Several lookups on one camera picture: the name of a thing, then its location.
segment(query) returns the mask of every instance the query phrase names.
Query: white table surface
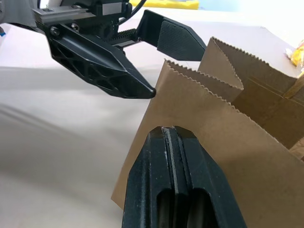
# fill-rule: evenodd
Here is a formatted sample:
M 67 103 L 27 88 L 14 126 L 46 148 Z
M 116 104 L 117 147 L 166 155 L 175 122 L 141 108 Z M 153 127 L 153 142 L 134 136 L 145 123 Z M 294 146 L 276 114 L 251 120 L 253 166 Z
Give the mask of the white table surface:
M 205 41 L 202 21 L 263 25 L 239 13 L 154 10 Z M 142 13 L 123 29 L 136 27 Z M 144 43 L 126 53 L 154 85 L 166 56 Z M 0 45 L 0 227 L 120 227 L 110 196 L 148 102 L 84 83 L 51 59 L 43 35 L 11 27 Z

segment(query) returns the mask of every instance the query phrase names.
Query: black cable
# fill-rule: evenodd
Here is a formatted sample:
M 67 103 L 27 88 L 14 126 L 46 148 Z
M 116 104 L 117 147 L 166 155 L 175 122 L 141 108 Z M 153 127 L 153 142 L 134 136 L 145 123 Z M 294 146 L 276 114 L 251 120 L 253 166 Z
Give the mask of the black cable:
M 147 1 L 147 0 L 141 0 L 141 1 L 138 3 L 138 5 L 132 10 L 131 16 L 130 16 L 129 18 L 124 18 L 124 19 L 120 20 L 118 24 L 119 24 L 119 25 L 122 25 L 122 24 L 124 24 L 128 19 L 130 19 L 131 17 L 133 17 L 134 14 L 137 13 L 137 12 L 141 9 L 141 7 L 145 4 L 146 1 Z

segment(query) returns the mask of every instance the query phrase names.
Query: paper bag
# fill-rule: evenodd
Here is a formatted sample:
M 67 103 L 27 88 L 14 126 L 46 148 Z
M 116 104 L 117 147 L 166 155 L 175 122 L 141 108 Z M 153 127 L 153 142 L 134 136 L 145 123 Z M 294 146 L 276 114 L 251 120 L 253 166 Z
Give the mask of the paper bag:
M 285 75 L 216 38 L 210 39 L 199 71 L 244 88 L 232 104 L 286 148 L 304 137 L 304 78 Z
M 124 207 L 128 173 L 148 132 L 175 125 L 193 131 L 222 168 L 248 227 L 303 227 L 304 164 L 228 103 L 242 93 L 241 82 L 231 86 L 165 61 L 156 88 L 113 192 L 115 203 Z

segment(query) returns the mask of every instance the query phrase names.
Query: brown paper bag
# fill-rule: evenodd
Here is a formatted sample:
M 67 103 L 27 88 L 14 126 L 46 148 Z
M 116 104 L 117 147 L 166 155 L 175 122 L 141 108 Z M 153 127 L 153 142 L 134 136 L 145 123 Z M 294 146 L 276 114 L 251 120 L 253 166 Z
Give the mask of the brown paper bag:
M 222 168 L 248 227 L 303 227 L 304 164 L 228 103 L 242 93 L 241 82 L 231 86 L 165 61 L 156 88 L 113 192 L 115 203 L 124 207 L 128 173 L 148 132 L 177 125 L 193 131 Z
M 244 87 L 232 104 L 286 148 L 292 148 L 304 137 L 304 78 L 285 75 L 216 38 L 210 39 L 199 71 Z

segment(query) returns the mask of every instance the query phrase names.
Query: white tablecloth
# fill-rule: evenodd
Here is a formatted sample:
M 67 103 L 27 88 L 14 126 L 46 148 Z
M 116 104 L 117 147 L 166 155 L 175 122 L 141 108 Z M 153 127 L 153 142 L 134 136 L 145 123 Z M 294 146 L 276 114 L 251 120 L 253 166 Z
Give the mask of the white tablecloth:
M 202 21 L 231 22 L 228 33 L 235 24 L 261 25 L 235 13 L 156 11 L 192 26 L 206 43 L 220 34 L 201 30 Z M 123 29 L 136 27 L 142 13 Z M 126 53 L 155 85 L 166 56 L 144 43 Z M 0 227 L 120 227 L 122 211 L 110 196 L 148 102 L 84 83 L 51 59 L 43 35 L 11 27 L 0 46 Z

